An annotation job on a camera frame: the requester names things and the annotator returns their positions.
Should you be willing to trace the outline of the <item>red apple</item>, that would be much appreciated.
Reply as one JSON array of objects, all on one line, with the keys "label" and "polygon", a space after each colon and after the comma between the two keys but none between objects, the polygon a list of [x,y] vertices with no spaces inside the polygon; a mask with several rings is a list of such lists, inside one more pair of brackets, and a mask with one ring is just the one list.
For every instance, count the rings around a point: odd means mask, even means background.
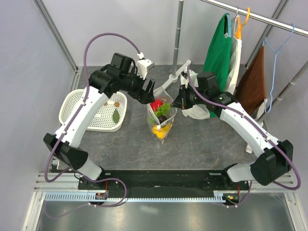
[{"label": "red apple", "polygon": [[160,106],[162,106],[163,104],[164,104],[163,101],[161,101],[160,99],[155,99],[155,101],[153,103],[150,103],[150,106],[151,106],[152,110],[154,112],[156,112],[158,110],[158,108]]}]

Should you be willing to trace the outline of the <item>green grape bunch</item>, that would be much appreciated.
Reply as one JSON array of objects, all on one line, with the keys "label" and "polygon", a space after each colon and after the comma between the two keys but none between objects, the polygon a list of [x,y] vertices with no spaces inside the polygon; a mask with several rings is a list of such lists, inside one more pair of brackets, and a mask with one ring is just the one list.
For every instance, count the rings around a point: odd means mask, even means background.
[{"label": "green grape bunch", "polygon": [[157,108],[154,114],[156,117],[167,116],[168,112],[170,111],[170,108],[171,108],[170,103],[164,103]]}]

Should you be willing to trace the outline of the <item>clear dotted zip bag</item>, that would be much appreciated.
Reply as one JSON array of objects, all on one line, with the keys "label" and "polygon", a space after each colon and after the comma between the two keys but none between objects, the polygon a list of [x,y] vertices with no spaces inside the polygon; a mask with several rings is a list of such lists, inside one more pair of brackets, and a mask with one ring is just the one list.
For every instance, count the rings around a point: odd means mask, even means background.
[{"label": "clear dotted zip bag", "polygon": [[147,123],[153,138],[164,144],[174,124],[177,108],[163,87],[154,90],[154,102],[147,104]]}]

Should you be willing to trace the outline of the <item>dark purple fruit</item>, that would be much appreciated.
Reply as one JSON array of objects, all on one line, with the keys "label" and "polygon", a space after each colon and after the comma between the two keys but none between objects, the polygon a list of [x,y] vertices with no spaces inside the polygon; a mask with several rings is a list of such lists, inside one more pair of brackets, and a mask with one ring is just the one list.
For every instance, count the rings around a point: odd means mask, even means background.
[{"label": "dark purple fruit", "polygon": [[159,115],[157,118],[159,120],[159,124],[162,124],[167,120],[167,117],[165,115]]}]

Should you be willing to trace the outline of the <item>yellow bell pepper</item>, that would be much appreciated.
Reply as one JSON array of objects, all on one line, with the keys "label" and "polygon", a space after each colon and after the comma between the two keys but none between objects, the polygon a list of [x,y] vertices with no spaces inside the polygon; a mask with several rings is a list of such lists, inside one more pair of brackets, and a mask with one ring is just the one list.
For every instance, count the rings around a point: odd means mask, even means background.
[{"label": "yellow bell pepper", "polygon": [[167,137],[170,130],[172,128],[172,124],[166,124],[164,127],[160,125],[155,125],[152,127],[152,133],[160,140]]}]

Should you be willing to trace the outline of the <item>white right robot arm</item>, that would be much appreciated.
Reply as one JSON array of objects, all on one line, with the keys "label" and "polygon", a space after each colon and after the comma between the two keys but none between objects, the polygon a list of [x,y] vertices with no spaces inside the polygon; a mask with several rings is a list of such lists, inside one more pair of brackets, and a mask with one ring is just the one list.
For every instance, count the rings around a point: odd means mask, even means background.
[{"label": "white right robot arm", "polygon": [[246,164],[233,164],[225,168],[220,177],[221,186],[232,189],[240,181],[255,180],[263,186],[276,182],[292,169],[293,145],[280,141],[261,127],[228,91],[221,91],[216,76],[203,72],[190,77],[192,71],[181,72],[179,94],[172,107],[182,110],[204,105],[220,120],[229,124],[250,146],[256,160]]}]

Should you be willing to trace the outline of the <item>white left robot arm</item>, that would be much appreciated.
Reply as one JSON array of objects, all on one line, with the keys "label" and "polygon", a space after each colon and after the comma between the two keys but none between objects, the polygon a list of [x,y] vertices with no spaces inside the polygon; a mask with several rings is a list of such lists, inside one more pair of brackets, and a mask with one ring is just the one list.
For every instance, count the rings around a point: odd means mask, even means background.
[{"label": "white left robot arm", "polygon": [[152,67],[154,62],[149,59],[135,62],[128,56],[114,53],[110,64],[90,75],[89,86],[69,118],[54,134],[47,133],[43,138],[52,156],[89,178],[89,184],[95,189],[104,187],[106,178],[102,168],[79,148],[81,139],[98,110],[118,91],[127,92],[141,104],[154,102],[155,81],[150,79],[146,89],[143,88]]}]

